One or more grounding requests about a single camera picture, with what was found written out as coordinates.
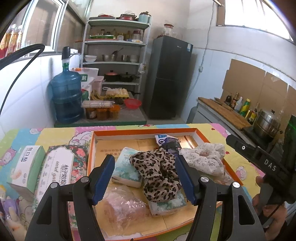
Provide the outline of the person right hand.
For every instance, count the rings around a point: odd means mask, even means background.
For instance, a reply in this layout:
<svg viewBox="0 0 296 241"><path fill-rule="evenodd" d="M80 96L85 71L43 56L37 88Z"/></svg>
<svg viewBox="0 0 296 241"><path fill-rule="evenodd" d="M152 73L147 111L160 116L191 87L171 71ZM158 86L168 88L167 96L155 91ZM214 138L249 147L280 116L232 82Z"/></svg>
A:
<svg viewBox="0 0 296 241"><path fill-rule="evenodd" d="M261 187L263 183L263 178L260 176L257 176L255 181L256 181L256 184L259 187ZM257 214L260 214L257 208L259 201L260 201L259 194L257 194L252 199L252 205ZM265 217L271 216L271 218L273 219L272 223L269 225L269 228L265 232L266 240L274 240L280 234L280 230L285 224L287 209L285 208L284 205L281 205L281 206L266 205L262 208L262 211Z"/></svg>

